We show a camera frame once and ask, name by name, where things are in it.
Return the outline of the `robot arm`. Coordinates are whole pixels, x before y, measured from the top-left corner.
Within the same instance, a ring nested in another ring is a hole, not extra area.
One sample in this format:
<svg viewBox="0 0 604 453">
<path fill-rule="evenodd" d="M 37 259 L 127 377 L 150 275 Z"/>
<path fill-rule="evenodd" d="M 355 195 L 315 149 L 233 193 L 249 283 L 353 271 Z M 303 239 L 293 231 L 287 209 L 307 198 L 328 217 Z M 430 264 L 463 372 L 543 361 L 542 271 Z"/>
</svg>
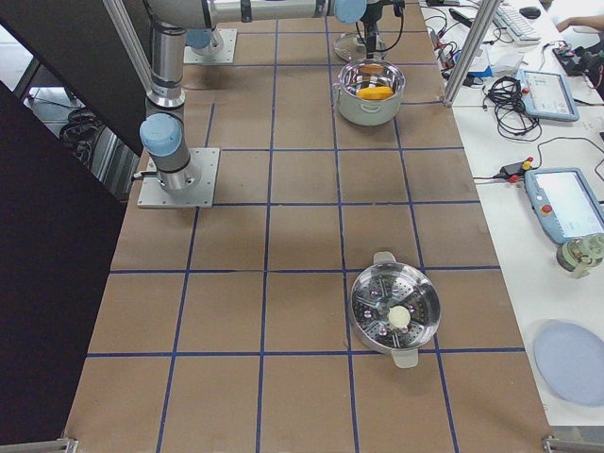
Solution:
<svg viewBox="0 0 604 453">
<path fill-rule="evenodd" d="M 187 45 L 207 57 L 222 50 L 223 38 L 216 28 L 184 29 L 160 20 L 151 9 L 151 92 L 153 112 L 140 126 L 140 136 L 157 169 L 157 179 L 166 191 L 181 191 L 195 185 L 201 168 L 192 163 L 183 132 L 181 87 L 184 51 Z"/>
<path fill-rule="evenodd" d="M 180 12 L 181 26 L 212 29 L 222 22 L 252 23 L 276 19 L 306 19 L 335 16 L 343 24 L 363 24 L 362 42 L 366 53 L 378 50 L 378 21 L 386 5 L 394 6 L 394 15 L 404 16 L 404 1 L 189 1 Z"/>
</svg>

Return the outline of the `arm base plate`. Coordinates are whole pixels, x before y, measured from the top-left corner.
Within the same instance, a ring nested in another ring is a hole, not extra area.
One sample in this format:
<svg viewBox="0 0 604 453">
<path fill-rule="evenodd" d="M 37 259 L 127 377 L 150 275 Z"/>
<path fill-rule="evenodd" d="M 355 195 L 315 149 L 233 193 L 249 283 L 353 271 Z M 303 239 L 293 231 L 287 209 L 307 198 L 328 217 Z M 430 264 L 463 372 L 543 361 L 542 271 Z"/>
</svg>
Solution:
<svg viewBox="0 0 604 453">
<path fill-rule="evenodd" d="M 235 28 L 189 29 L 185 35 L 185 65 L 224 65 L 234 62 Z"/>
<path fill-rule="evenodd" d="M 211 208 L 219 148 L 191 148 L 190 162 L 177 173 L 161 172 L 152 157 L 143 172 L 137 206 L 142 209 Z"/>
</svg>

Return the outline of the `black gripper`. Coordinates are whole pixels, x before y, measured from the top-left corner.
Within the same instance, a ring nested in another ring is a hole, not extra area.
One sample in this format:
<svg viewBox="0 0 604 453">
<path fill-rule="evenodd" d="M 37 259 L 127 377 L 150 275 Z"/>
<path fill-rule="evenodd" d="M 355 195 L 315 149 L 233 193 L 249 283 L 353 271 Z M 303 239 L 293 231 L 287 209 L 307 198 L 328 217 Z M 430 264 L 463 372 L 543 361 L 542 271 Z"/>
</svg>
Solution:
<svg viewBox="0 0 604 453">
<path fill-rule="evenodd" d="M 366 47 L 376 47 L 378 41 L 378 21 L 381 19 L 381 8 L 367 8 L 361 17 Z"/>
</svg>

